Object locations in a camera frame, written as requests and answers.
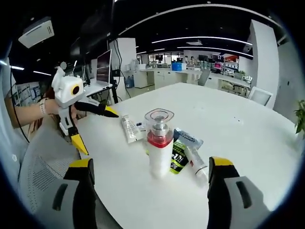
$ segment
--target person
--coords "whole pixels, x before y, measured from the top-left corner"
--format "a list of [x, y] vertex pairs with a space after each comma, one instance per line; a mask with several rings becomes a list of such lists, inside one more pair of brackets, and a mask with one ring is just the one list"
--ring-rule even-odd
[[193, 56], [191, 56], [189, 65], [190, 65], [190, 66], [194, 66], [194, 65], [195, 65], [195, 58], [194, 58]]
[[[40, 103], [25, 107], [15, 107], [14, 110], [10, 85], [14, 85], [16, 81], [11, 72], [8, 55], [4, 55], [0, 64], [0, 90], [2, 90], [0, 91], [0, 162], [8, 182], [15, 193], [19, 194], [18, 178], [20, 166], [28, 143], [18, 129], [17, 117], [20, 125], [25, 126], [49, 114], [58, 115], [59, 106], [54, 99], [48, 99], [44, 100], [44, 113], [40, 109]], [[75, 107], [71, 110], [72, 118], [75, 119]]]

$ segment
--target white cabinet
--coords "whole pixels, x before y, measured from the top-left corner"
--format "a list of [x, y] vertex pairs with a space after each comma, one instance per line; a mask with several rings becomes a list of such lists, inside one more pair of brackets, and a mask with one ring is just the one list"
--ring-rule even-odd
[[147, 72], [134, 71], [133, 79], [134, 79], [134, 87], [136, 88], [144, 88], [148, 86]]
[[219, 79], [216, 77], [208, 77], [204, 86], [213, 89], [219, 89]]
[[178, 73], [165, 72], [164, 73], [164, 86], [172, 85], [178, 82]]
[[164, 87], [164, 71], [155, 71], [154, 72], [154, 87], [158, 89]]

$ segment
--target potted plant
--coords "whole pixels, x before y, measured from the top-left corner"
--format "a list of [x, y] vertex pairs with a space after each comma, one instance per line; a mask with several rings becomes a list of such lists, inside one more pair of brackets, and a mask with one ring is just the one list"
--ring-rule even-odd
[[301, 154], [304, 153], [305, 149], [305, 100], [298, 101], [299, 109], [295, 110], [295, 115], [297, 117], [296, 126], [296, 143], [298, 150]]
[[296, 134], [301, 134], [302, 138], [305, 138], [305, 100], [298, 101], [299, 109], [295, 110], [297, 117]]

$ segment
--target white desk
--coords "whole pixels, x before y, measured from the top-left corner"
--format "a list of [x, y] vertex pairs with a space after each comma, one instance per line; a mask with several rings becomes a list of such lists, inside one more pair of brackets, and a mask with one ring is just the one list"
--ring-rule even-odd
[[246, 88], [251, 87], [249, 83], [247, 83], [243, 80], [239, 80], [239, 79], [236, 79], [236, 78], [232, 78], [230, 76], [215, 74], [215, 73], [210, 73], [210, 75], [209, 75], [209, 77], [208, 77], [208, 79], [205, 83], [205, 86], [209, 87], [209, 85], [213, 85], [212, 88], [214, 88], [216, 86], [216, 84], [219, 85], [219, 83], [217, 83], [217, 81], [219, 81], [219, 80], [229, 81], [233, 84], [240, 85], [240, 86], [243, 86], [243, 87], [246, 87]]
[[[136, 121], [158, 107], [175, 113], [174, 127], [204, 141], [198, 153], [205, 162], [210, 156], [230, 159], [263, 192], [270, 210], [281, 203], [300, 158], [292, 122], [251, 100], [186, 83], [113, 106]], [[94, 160], [95, 190], [124, 229], [207, 227], [207, 189], [197, 187], [189, 165], [156, 181], [142, 143], [127, 144], [121, 119], [92, 115], [79, 120], [78, 129]]]
[[155, 89], [181, 82], [194, 84], [197, 83], [202, 74], [201, 71], [196, 70], [172, 71], [169, 68], [148, 68], [130, 72], [139, 72], [139, 74], [134, 76], [135, 87], [139, 88], [152, 84], [151, 80], [148, 80], [147, 75], [143, 74], [152, 72]]

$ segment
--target laptop screen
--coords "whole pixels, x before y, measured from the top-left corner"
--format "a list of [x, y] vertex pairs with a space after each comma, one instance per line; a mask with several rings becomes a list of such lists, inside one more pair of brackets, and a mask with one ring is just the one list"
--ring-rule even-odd
[[110, 82], [110, 61], [111, 61], [111, 50], [103, 53], [97, 58], [97, 73], [96, 80], [103, 82]]

